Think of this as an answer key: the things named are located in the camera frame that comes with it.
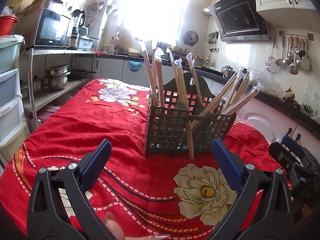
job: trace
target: red bucket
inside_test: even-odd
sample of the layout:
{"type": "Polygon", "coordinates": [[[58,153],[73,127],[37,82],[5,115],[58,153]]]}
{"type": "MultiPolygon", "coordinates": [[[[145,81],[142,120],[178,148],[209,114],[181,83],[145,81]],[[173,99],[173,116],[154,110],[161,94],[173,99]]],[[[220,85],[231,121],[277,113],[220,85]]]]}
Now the red bucket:
{"type": "Polygon", "coordinates": [[[17,17],[6,15],[0,17],[0,36],[10,35],[13,25],[18,22],[17,17]]]}

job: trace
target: black plastic basket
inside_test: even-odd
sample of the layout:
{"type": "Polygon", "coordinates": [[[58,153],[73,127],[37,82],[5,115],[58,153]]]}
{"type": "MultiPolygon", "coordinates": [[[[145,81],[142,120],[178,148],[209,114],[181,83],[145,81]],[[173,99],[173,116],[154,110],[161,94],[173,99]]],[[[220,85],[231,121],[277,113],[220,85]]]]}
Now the black plastic basket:
{"type": "Polygon", "coordinates": [[[195,154],[210,153],[212,140],[217,137],[224,139],[230,130],[236,119],[236,114],[220,114],[224,101],[213,113],[205,117],[199,116],[215,96],[210,92],[203,77],[199,75],[197,77],[203,105],[197,100],[192,74],[190,72],[184,73],[189,111],[179,100],[174,79],[164,85],[165,107],[153,106],[152,96],[149,94],[145,156],[148,154],[169,154],[174,157],[177,154],[188,154],[186,143],[186,124],[188,121],[202,121],[196,130],[192,130],[195,154]]]}

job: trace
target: microwave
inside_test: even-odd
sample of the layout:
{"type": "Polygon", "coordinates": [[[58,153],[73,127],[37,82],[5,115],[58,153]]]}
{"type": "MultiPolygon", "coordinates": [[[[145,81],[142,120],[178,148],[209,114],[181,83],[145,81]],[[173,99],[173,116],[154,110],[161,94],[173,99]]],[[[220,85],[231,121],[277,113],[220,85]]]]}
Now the microwave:
{"type": "Polygon", "coordinates": [[[70,46],[73,20],[47,8],[41,8],[21,18],[16,33],[30,48],[68,48],[70,46]]]}
{"type": "Polygon", "coordinates": [[[257,13],[256,0],[220,0],[208,9],[221,41],[270,41],[266,21],[257,13]]]}

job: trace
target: window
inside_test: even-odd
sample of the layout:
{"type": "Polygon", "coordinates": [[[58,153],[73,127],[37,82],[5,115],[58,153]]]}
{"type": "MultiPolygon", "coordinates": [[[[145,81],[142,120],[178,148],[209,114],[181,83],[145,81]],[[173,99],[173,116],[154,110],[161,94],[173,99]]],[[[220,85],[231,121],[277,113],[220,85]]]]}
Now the window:
{"type": "Polygon", "coordinates": [[[123,26],[133,38],[174,44],[187,0],[127,0],[123,26]]]}

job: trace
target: red cloth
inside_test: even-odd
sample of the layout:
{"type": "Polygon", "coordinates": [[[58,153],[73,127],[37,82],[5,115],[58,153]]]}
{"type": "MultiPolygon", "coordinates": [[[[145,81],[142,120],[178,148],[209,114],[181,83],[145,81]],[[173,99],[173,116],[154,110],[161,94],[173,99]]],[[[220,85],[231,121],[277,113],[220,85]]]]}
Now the red cloth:
{"type": "MultiPolygon", "coordinates": [[[[127,87],[119,81],[91,81],[31,134],[0,177],[0,201],[22,232],[26,233],[28,200],[39,168],[58,169],[79,162],[106,138],[112,143],[112,156],[86,193],[102,220],[112,211],[125,235],[132,237],[208,236],[235,195],[212,154],[197,155],[194,161],[188,155],[143,156],[148,94],[146,88],[127,87]]],[[[224,143],[245,163],[261,170],[279,167],[268,154],[265,138],[239,119],[224,143]]],[[[260,195],[243,228],[250,224],[260,195]]],[[[73,216],[70,220],[79,227],[73,216]]]]}

